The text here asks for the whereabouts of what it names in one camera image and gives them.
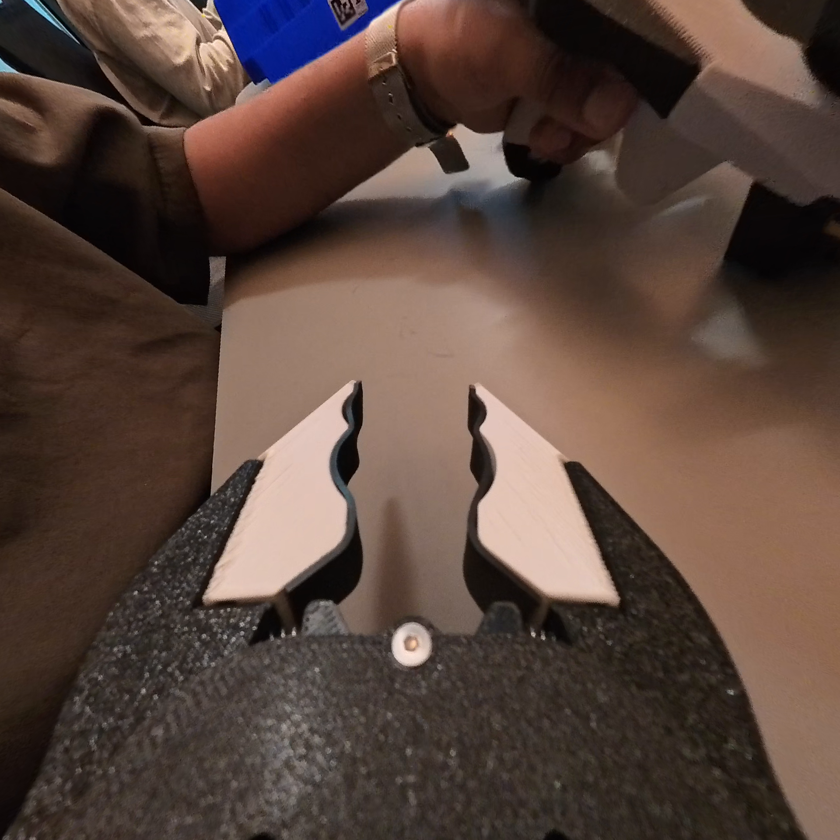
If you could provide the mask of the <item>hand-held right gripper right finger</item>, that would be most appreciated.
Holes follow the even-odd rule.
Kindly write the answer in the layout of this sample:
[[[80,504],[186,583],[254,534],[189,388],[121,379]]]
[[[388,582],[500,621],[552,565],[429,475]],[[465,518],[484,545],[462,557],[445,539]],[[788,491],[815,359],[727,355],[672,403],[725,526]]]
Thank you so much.
[[[619,606],[570,461],[483,385],[469,388],[468,430],[464,577],[476,604]]]

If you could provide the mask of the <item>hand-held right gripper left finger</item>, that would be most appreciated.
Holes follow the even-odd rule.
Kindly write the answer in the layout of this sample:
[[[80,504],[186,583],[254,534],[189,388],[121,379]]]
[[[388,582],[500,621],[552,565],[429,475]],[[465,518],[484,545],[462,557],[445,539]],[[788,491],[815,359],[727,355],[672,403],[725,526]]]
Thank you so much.
[[[349,483],[360,465],[363,386],[350,381],[259,457],[203,604],[341,603],[363,554]]]

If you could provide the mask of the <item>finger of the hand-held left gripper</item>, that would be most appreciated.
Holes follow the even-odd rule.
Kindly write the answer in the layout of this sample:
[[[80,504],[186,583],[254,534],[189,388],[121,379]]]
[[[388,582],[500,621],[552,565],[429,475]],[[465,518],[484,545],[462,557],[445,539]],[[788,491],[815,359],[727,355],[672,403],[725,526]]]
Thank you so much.
[[[838,198],[838,95],[802,49],[743,2],[662,2],[701,52],[701,71],[667,118],[641,98],[616,181],[656,203],[728,163],[795,204]]]

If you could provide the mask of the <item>person's left hand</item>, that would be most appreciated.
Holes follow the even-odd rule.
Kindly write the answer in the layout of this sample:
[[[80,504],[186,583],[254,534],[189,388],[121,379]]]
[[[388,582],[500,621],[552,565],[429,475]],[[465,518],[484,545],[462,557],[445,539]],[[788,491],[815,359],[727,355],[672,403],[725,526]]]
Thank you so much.
[[[546,161],[578,160],[619,132],[637,106],[637,92],[613,68],[563,52],[518,2],[411,2],[396,40],[436,118],[496,133],[519,102],[529,103],[539,120],[526,145]]]

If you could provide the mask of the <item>blue storage bin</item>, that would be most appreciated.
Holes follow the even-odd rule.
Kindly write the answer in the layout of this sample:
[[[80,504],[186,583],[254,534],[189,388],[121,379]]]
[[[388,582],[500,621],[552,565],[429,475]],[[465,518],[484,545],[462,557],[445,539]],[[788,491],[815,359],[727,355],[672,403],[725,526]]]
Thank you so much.
[[[276,83],[364,31],[394,1],[216,1],[250,80]]]

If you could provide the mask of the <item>person's beige trousers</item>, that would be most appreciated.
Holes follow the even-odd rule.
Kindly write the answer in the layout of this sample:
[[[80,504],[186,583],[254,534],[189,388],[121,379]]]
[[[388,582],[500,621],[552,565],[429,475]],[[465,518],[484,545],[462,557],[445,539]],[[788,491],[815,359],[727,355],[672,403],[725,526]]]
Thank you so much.
[[[250,83],[214,1],[59,1],[104,75],[137,113],[187,128]]]

